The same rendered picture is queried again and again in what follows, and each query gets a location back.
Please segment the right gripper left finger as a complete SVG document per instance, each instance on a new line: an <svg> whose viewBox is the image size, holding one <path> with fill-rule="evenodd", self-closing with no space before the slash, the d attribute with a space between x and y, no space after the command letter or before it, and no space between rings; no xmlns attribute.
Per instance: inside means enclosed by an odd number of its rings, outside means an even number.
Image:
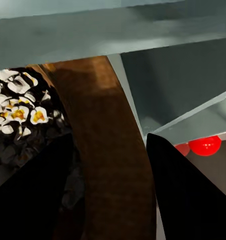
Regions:
<svg viewBox="0 0 226 240"><path fill-rule="evenodd" d="M52 240L73 141L71 133L50 140L0 186L0 240Z"/></svg>

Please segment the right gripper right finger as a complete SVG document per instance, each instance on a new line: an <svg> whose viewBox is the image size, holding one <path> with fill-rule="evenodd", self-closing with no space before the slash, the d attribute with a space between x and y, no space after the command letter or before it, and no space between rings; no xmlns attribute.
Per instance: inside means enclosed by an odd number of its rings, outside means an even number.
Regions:
<svg viewBox="0 0 226 240"><path fill-rule="evenodd" d="M226 240L226 195L166 138L146 152L166 240Z"/></svg>

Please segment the microwave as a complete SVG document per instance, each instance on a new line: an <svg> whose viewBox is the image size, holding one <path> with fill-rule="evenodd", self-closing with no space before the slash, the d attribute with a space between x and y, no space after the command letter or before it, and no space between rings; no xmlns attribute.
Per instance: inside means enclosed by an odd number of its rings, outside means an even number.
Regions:
<svg viewBox="0 0 226 240"><path fill-rule="evenodd" d="M141 138L226 140L226 0L0 0L0 71L107 56Z"/></svg>

